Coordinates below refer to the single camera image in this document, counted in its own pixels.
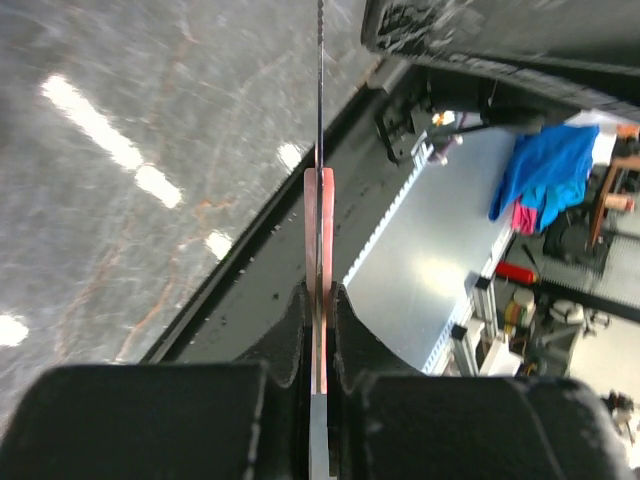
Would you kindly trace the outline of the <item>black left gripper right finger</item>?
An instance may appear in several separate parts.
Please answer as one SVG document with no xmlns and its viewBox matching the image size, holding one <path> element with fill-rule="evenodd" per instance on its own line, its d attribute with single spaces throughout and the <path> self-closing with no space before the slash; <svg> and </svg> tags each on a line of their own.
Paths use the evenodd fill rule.
<svg viewBox="0 0 640 480">
<path fill-rule="evenodd" d="M 394 354 L 332 288 L 329 468 L 340 479 L 631 479 L 604 402 L 542 377 L 429 376 Z"/>
</svg>

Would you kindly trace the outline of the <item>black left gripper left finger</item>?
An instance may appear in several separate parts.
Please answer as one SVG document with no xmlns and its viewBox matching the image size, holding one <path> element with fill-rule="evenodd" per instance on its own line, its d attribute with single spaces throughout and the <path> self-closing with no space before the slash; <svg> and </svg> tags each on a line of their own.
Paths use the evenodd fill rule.
<svg viewBox="0 0 640 480">
<path fill-rule="evenodd" d="M 71 365 L 40 376 L 1 443 L 5 479 L 305 479 L 310 300 L 237 359 Z"/>
</svg>

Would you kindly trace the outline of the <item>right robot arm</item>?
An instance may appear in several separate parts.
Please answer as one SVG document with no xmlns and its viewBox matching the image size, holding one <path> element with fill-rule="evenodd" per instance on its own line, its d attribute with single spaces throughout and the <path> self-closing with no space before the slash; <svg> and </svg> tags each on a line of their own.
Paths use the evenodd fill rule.
<svg viewBox="0 0 640 480">
<path fill-rule="evenodd" d="M 387 57 L 639 120 L 636 1 L 369 1 L 361 42 Z"/>
</svg>

